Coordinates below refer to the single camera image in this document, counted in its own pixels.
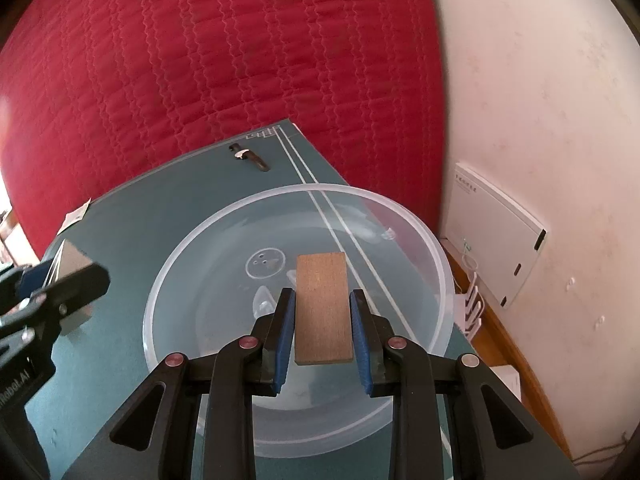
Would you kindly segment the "white paper leaflet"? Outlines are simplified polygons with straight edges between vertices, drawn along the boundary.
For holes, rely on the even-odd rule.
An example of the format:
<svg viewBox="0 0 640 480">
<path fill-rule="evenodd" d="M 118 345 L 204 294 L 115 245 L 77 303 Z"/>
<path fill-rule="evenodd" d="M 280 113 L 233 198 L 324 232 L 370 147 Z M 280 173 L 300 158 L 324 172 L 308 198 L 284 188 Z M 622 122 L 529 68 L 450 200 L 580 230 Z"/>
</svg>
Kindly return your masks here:
<svg viewBox="0 0 640 480">
<path fill-rule="evenodd" d="M 85 214 L 87 213 L 90 205 L 91 205 L 91 200 L 87 200 L 85 203 L 83 203 L 76 209 L 68 212 L 65 215 L 65 218 L 61 226 L 58 228 L 58 234 L 61 234 L 62 232 L 64 232 L 65 230 L 73 226 L 75 223 L 81 221 L 85 217 Z"/>
</svg>

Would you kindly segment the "red quilted blanket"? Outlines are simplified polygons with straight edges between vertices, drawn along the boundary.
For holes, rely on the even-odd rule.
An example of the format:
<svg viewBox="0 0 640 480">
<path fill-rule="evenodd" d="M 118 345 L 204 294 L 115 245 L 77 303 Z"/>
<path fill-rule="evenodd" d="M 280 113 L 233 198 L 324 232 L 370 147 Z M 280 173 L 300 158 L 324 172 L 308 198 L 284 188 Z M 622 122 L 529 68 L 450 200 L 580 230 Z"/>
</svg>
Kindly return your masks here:
<svg viewBox="0 0 640 480">
<path fill-rule="evenodd" d="M 434 0 L 32 0 L 1 49 L 1 174 L 37 254 L 88 200 L 285 118 L 436 228 L 445 115 Z"/>
</svg>

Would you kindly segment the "white wall panel box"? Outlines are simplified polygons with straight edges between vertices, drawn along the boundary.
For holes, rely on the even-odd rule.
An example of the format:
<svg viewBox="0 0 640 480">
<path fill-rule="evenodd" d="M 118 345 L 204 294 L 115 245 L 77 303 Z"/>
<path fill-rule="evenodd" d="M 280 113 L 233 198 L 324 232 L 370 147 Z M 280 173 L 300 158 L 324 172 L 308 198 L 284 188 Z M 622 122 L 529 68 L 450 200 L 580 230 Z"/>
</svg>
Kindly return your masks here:
<svg viewBox="0 0 640 480">
<path fill-rule="evenodd" d="M 510 307 L 539 257 L 548 230 L 470 167 L 454 166 L 444 237 L 499 307 Z"/>
</svg>

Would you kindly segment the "white wifi router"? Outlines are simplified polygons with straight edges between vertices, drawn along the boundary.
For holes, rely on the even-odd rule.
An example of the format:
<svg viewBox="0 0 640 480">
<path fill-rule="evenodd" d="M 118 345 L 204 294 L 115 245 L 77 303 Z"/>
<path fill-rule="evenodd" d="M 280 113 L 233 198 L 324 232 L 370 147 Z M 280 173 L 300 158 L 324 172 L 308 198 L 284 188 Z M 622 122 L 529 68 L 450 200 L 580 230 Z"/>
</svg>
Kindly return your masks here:
<svg viewBox="0 0 640 480">
<path fill-rule="evenodd" d="M 480 294 L 477 270 L 468 270 L 447 255 L 454 277 L 454 322 L 468 341 L 472 341 L 482 327 L 486 301 Z"/>
</svg>

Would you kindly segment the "white box on floor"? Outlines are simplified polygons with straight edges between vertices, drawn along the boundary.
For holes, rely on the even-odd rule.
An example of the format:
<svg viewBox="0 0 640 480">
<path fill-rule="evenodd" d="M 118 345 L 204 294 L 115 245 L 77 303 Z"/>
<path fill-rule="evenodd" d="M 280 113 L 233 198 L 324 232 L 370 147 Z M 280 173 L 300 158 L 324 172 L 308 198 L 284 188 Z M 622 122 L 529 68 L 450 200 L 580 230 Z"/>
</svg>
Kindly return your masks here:
<svg viewBox="0 0 640 480">
<path fill-rule="evenodd" d="M 490 368 L 494 374 L 504 383 L 519 401 L 522 400 L 521 375 L 518 370 L 510 364 L 495 365 Z"/>
</svg>

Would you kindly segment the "green table mat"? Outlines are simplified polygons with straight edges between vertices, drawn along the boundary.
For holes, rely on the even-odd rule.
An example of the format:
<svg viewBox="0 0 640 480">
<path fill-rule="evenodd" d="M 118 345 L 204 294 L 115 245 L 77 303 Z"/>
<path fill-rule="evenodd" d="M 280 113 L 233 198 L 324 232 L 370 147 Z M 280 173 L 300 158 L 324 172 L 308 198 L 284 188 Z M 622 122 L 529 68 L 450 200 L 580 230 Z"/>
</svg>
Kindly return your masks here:
<svg viewBox="0 0 640 480">
<path fill-rule="evenodd" d="M 453 359 L 454 283 L 434 234 L 349 188 L 289 122 L 181 156 L 92 203 L 58 236 L 110 274 L 90 318 L 58 338 L 27 404 L 50 474 L 70 465 L 161 359 L 219 351 L 296 284 L 301 255 L 340 252 L 348 284 L 395 334 Z"/>
</svg>

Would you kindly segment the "long brown wooden block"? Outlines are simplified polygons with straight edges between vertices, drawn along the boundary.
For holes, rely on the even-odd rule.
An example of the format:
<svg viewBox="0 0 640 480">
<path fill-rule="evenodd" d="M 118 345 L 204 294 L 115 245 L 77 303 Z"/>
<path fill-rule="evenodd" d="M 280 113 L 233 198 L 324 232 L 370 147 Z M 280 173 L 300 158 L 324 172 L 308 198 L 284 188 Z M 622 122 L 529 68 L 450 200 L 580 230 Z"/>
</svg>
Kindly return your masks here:
<svg viewBox="0 0 640 480">
<path fill-rule="evenodd" d="M 352 362 L 346 255 L 300 255 L 296 261 L 295 362 L 300 366 Z"/>
</svg>

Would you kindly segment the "clear plastic bowl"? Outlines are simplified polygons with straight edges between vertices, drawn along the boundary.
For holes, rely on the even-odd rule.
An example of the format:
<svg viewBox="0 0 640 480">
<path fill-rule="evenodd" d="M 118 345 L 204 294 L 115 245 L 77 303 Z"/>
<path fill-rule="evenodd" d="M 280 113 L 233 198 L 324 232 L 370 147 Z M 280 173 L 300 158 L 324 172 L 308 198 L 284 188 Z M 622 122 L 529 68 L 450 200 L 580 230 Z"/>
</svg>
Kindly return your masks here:
<svg viewBox="0 0 640 480">
<path fill-rule="evenodd" d="M 296 184 L 224 207 L 186 234 L 146 304 L 146 362 L 209 356 L 249 334 L 294 294 L 277 366 L 280 392 L 254 401 L 258 456 L 329 453 L 390 423 L 392 404 L 360 382 L 349 296 L 360 290 L 395 335 L 441 356 L 454 325 L 454 284 L 442 246 L 388 198 L 338 184 Z"/>
</svg>

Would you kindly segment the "black wristwatch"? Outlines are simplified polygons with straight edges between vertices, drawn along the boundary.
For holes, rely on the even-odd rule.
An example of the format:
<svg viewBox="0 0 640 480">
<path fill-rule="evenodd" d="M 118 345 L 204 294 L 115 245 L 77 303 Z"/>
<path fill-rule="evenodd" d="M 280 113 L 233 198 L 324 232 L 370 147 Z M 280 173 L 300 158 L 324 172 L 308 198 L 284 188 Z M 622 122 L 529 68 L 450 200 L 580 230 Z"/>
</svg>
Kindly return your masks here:
<svg viewBox="0 0 640 480">
<path fill-rule="evenodd" d="M 235 159 L 249 160 L 259 171 L 267 172 L 270 170 L 269 165 L 259 155 L 249 148 L 243 148 L 239 143 L 230 144 L 229 151 Z"/>
</svg>

